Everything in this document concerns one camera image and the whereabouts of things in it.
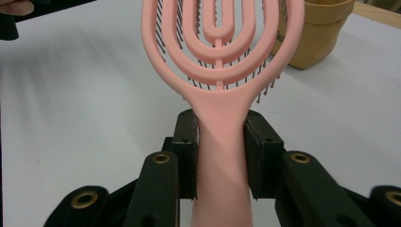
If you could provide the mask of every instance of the white surface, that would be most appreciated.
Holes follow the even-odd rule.
[[[136,179],[188,105],[158,78],[140,38],[141,1],[99,0],[18,24],[0,41],[4,226],[43,226],[84,185]],[[286,142],[364,196],[401,186],[401,30],[352,15],[333,53],[288,68],[262,104]],[[255,226],[278,226],[272,201]],[[182,226],[190,202],[182,201]]]

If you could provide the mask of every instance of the human hand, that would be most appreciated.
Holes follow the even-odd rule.
[[[29,0],[0,0],[0,13],[14,16],[25,16],[33,11]]]

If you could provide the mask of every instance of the screw hole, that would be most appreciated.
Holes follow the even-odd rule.
[[[310,162],[310,158],[301,153],[294,153],[291,155],[291,159],[297,163],[307,164]]]
[[[157,218],[155,215],[146,215],[141,220],[141,226],[143,227],[153,227],[156,226]]]
[[[357,223],[350,217],[338,215],[337,222],[344,227],[357,227]]]
[[[170,156],[168,156],[166,154],[158,154],[153,157],[153,162],[155,162],[157,164],[168,163],[168,161],[170,161]]]
[[[97,201],[98,194],[95,191],[84,191],[71,200],[71,206],[75,209],[83,209],[91,206]]]
[[[391,201],[392,203],[401,206],[401,192],[398,191],[387,191],[386,192],[387,200]]]

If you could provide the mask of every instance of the pink hairbrush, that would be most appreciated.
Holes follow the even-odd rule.
[[[165,83],[188,101],[199,121],[194,227],[253,226],[244,120],[253,101],[288,64],[304,23],[304,1],[287,0],[287,35],[267,63],[277,35],[279,3],[262,4],[264,29],[251,49],[254,1],[242,0],[242,29],[235,38],[234,0],[221,0],[221,26],[216,25],[216,0],[143,1],[142,39],[148,58]],[[180,71],[193,84],[177,76]]]

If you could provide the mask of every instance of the vented hairbrush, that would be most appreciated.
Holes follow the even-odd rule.
[[[303,0],[262,0],[260,9],[253,0],[220,4],[219,26],[216,0],[144,0],[142,8],[142,39],[151,64],[199,120],[194,227],[253,226],[243,124],[253,101],[288,64],[304,22]],[[287,5],[288,31],[270,61],[279,4]],[[242,26],[236,35],[239,6]],[[263,15],[257,42],[256,10]]]

